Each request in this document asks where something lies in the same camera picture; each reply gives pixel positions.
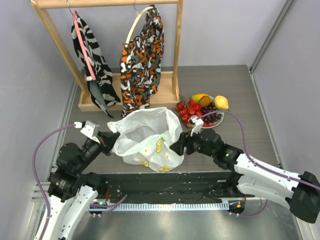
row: bowl of fruit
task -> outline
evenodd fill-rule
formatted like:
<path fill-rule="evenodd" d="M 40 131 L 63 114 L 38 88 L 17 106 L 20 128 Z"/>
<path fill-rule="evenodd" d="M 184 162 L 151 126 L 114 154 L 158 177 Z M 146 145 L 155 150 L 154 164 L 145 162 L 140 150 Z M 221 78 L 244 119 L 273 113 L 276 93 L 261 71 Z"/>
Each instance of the bowl of fruit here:
<path fill-rule="evenodd" d="M 184 97 L 180 96 L 180 102 L 176 105 L 176 109 L 179 111 L 178 115 L 182 119 L 187 127 L 192 127 L 188 122 L 192 116 L 201 117 L 217 110 L 226 110 L 229 108 L 228 100 L 224 96 L 209 96 L 205 93 L 195 94 L 190 97 L 188 101 Z M 224 119 L 225 114 L 223 112 L 217 112 L 207 115 L 202 118 L 202 128 L 208 129 L 219 125 Z"/>

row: gray wooden tabletop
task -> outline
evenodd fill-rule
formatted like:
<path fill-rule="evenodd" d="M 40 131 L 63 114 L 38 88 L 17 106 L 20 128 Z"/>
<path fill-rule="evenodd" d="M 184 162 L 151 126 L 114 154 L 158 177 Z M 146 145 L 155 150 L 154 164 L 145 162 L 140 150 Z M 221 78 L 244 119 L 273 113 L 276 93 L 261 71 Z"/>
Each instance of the gray wooden tabletop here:
<path fill-rule="evenodd" d="M 268 134 L 265 120 L 246 65 L 231 66 L 183 66 L 178 69 L 180 94 L 186 98 L 197 93 L 211 96 L 223 95 L 228 98 L 229 109 L 240 118 L 244 125 L 250 155 L 273 166 L 278 166 L 275 152 Z M 109 131 L 107 122 L 120 120 L 120 111 L 114 111 L 114 119 L 103 112 L 81 112 L 78 108 L 80 90 L 75 95 L 69 123 L 92 120 L 100 124 L 100 131 Z M 226 114 L 222 123 L 214 128 L 222 140 L 243 149 L 242 133 L 239 124 Z M 78 129 L 68 129 L 64 142 L 76 143 L 81 147 L 86 137 Z M 199 153 L 186 155 L 183 163 L 172 172 L 216 172 L 222 171 L 212 158 Z M 122 158 L 112 154 L 100 154 L 83 173 L 151 173 L 148 167 L 124 163 Z"/>

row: black and white garment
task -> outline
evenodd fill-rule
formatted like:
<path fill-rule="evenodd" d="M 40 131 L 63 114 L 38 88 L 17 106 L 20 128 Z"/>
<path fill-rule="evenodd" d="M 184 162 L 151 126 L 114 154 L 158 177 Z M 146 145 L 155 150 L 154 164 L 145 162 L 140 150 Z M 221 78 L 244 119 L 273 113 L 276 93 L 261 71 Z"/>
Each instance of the black and white garment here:
<path fill-rule="evenodd" d="M 109 117 L 112 117 L 108 112 L 107 106 L 112 106 L 117 102 L 120 102 L 120 98 L 117 96 L 115 89 L 112 86 L 113 74 L 109 68 L 106 60 L 102 54 L 99 44 L 90 30 L 86 22 L 79 16 L 76 18 L 78 27 L 81 33 L 81 38 L 89 58 L 89 62 L 92 66 L 95 74 L 95 81 L 92 80 L 89 69 L 86 65 L 85 57 L 82 53 L 79 38 L 77 36 L 74 22 L 72 22 L 71 36 L 73 40 L 74 50 L 76 55 L 83 64 L 86 73 L 86 80 L 88 89 L 91 93 L 92 102 L 104 111 Z"/>

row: clothes hanger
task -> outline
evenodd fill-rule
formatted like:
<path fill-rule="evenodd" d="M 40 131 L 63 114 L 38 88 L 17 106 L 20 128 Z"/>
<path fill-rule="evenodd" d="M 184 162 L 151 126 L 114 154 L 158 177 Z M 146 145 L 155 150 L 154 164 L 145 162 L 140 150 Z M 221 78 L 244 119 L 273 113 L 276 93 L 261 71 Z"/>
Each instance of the clothes hanger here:
<path fill-rule="evenodd" d="M 86 66 L 87 66 L 87 68 L 89 70 L 89 73 L 90 73 L 90 76 L 91 76 L 92 80 L 95 81 L 96 80 L 96 76 L 95 76 L 94 70 L 92 69 L 92 66 L 90 64 L 90 61 L 89 61 L 89 58 L 88 58 L 88 54 L 87 54 L 87 51 L 86 51 L 86 47 L 85 47 L 84 41 L 83 41 L 83 39 L 81 37 L 80 29 L 79 29 L 78 22 L 77 22 L 77 17 L 79 17 L 79 14 L 78 14 L 78 12 L 76 10 L 71 11 L 68 0 L 66 0 L 66 4 L 67 4 L 67 6 L 69 8 L 70 13 L 72 14 L 72 17 L 73 17 L 73 22 L 74 22 L 76 35 L 77 35 L 77 37 L 79 39 L 79 44 L 80 44 L 80 47 L 81 47 L 82 54 L 84 56 L 84 60 L 85 60 Z"/>
<path fill-rule="evenodd" d="M 126 37 L 126 41 L 125 41 L 126 44 L 128 44 L 130 42 L 131 36 L 132 36 L 132 34 L 133 34 L 134 30 L 135 30 L 135 27 L 136 27 L 139 19 L 141 18 L 141 16 L 143 14 L 145 14 L 146 11 L 148 11 L 149 9 L 153 9 L 154 7 L 153 6 L 148 6 L 138 14 L 138 10 L 136 9 L 136 0 L 133 0 L 133 8 L 136 10 L 136 18 L 135 18 L 135 20 L 133 22 L 133 25 L 132 25 L 132 27 L 131 27 L 131 29 L 129 31 L 128 36 Z"/>

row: red fruit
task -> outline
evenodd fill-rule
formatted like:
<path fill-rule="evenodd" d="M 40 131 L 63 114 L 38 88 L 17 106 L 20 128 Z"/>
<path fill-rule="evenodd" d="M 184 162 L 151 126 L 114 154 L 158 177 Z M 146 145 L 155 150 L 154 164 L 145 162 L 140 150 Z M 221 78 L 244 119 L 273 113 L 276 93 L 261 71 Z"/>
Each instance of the red fruit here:
<path fill-rule="evenodd" d="M 188 104 L 189 104 L 190 106 L 194 106 L 194 105 L 196 104 L 196 101 L 195 101 L 194 99 L 190 99 L 190 100 L 188 101 Z"/>
<path fill-rule="evenodd" d="M 194 115 L 200 117 L 200 116 L 202 116 L 202 112 L 201 111 L 195 111 Z"/>
<path fill-rule="evenodd" d="M 185 106 L 182 105 L 181 102 L 179 102 L 176 106 L 175 106 L 175 109 L 177 109 L 178 111 L 181 111 L 185 108 Z"/>
<path fill-rule="evenodd" d="M 181 119 L 182 120 L 188 120 L 189 119 L 189 114 L 188 113 L 184 113 L 181 115 Z"/>
<path fill-rule="evenodd" d="M 195 112 L 196 112 L 196 110 L 195 110 L 195 108 L 193 106 L 188 108 L 188 113 L 195 114 Z"/>
<path fill-rule="evenodd" d="M 188 113 L 188 108 L 185 107 L 185 108 L 182 110 L 182 113 L 183 113 L 183 114 L 187 114 L 187 113 Z"/>
<path fill-rule="evenodd" d="M 200 111 L 201 110 L 201 106 L 199 104 L 197 104 L 197 103 L 193 107 L 194 107 L 195 111 Z"/>

